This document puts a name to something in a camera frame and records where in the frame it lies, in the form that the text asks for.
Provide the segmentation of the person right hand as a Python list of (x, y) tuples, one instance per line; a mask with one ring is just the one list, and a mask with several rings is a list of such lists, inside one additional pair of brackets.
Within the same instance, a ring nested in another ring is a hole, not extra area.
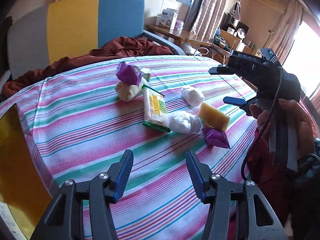
[[(300, 159), (314, 151), (314, 137), (309, 115), (302, 109), (295, 100), (278, 99), (279, 107), (285, 112), (288, 122), (289, 142), (293, 142), (297, 152), (297, 159)], [(257, 120), (258, 133), (262, 130), (269, 115), (268, 110), (261, 110), (256, 104), (251, 104), (249, 110)], [(267, 143), (272, 131), (272, 124), (268, 124), (261, 136)]]

